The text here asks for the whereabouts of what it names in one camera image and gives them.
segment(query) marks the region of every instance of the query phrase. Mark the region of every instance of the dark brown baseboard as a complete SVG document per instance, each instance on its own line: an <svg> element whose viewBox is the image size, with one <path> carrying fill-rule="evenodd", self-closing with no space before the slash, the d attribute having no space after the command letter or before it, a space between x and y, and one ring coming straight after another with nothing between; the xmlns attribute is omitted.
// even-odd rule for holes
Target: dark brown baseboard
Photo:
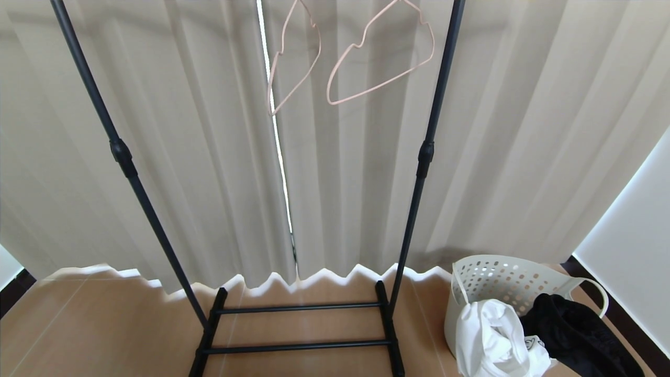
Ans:
<svg viewBox="0 0 670 377"><path fill-rule="evenodd" d="M571 256L567 262L561 264L570 276L589 278L597 281L583 266ZM602 295L593 284L582 284L584 292L598 305L602 305ZM647 334L630 318L630 315L609 294L610 306L607 309L607 318L616 326L617 330L626 338L640 357L647 363L657 376L664 376L670 370L670 359L661 351Z"/></svg>
<svg viewBox="0 0 670 377"><path fill-rule="evenodd" d="M35 278L24 269L3 288L0 292L0 318L5 316L33 284L35 284Z"/></svg>

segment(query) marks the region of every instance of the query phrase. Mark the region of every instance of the white cloth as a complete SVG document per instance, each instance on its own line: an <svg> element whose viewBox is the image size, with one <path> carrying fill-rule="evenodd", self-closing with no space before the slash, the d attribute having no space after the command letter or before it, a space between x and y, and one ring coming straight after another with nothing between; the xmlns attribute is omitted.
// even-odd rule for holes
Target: white cloth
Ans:
<svg viewBox="0 0 670 377"><path fill-rule="evenodd" d="M536 377L551 360L537 337L528 337L510 305L498 300L467 304L456 322L456 362L466 377Z"/></svg>

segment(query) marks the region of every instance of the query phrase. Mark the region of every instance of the white wall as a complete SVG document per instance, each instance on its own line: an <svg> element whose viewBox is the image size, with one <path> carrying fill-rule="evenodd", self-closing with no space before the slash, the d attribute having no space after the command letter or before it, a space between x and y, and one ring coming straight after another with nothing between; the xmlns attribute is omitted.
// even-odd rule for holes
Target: white wall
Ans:
<svg viewBox="0 0 670 377"><path fill-rule="evenodd" d="M670 127L575 257L670 349Z"/></svg>
<svg viewBox="0 0 670 377"><path fill-rule="evenodd" d="M23 266L0 245L0 289L5 288L21 270Z"/></svg>

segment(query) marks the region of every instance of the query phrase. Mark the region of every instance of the curtain gap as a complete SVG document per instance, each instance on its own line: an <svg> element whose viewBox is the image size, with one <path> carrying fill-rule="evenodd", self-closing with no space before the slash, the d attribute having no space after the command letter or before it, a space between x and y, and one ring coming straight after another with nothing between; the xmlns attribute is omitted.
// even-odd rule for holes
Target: curtain gap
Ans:
<svg viewBox="0 0 670 377"><path fill-rule="evenodd" d="M267 46L267 37L265 35L265 19L263 18L263 4L261 0L256 0L256 13L258 15L258 21L261 29L261 41L263 43L263 60L265 62L265 80L269 82L270 80L270 54ZM272 88L270 88L270 109L272 112L275 111L275 93ZM284 191L284 205L286 207L286 218L289 222L289 232L291 236L291 246L293 248L293 261L295 262L295 268L297 269L297 255L295 254L295 241L293 240L293 225L291 224L291 209L289 207L289 192L286 185L286 174L284 173L284 158L281 152L281 144L279 143L279 132L277 131L277 116L272 115L272 126L275 132L275 143L277 144L277 158L279 160L279 171L281 171L281 183Z"/></svg>

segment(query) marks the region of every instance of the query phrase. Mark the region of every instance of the curtain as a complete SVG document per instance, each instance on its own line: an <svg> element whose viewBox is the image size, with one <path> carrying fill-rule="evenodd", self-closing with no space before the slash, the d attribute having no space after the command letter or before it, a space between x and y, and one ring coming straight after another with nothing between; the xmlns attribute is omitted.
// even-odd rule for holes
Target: curtain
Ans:
<svg viewBox="0 0 670 377"><path fill-rule="evenodd" d="M264 0L279 49L292 0ZM333 107L339 55L388 1L307 1L322 35L312 75L277 114L301 276L397 261L452 4L418 1L435 58ZM431 50L402 2L335 76L334 99L372 87ZM468 0L408 266L475 253L563 262L670 124L670 3ZM279 102L318 39L297 7L273 84Z"/></svg>
<svg viewBox="0 0 670 377"><path fill-rule="evenodd" d="M256 3L67 1L191 281L295 278ZM48 1L0 3L0 242L37 278L108 263L179 289Z"/></svg>

